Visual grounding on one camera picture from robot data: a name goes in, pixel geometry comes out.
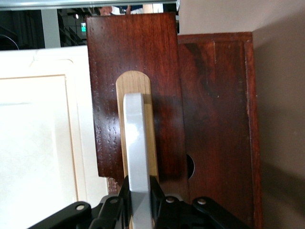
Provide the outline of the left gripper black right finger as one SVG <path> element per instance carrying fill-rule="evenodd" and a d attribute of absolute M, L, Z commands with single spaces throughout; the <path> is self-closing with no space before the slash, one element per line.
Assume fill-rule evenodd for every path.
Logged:
<path fill-rule="evenodd" d="M 155 177 L 150 177 L 152 217 L 156 229 L 248 229 L 245 223 L 208 197 L 191 204 L 166 196 Z"/>

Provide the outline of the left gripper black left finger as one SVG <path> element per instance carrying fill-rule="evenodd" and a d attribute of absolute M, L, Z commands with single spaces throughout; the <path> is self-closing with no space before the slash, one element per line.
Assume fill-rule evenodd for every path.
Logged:
<path fill-rule="evenodd" d="M 124 229 L 131 218 L 129 178 L 119 194 L 107 195 L 92 208 L 78 201 L 31 226 L 31 229 Z"/>

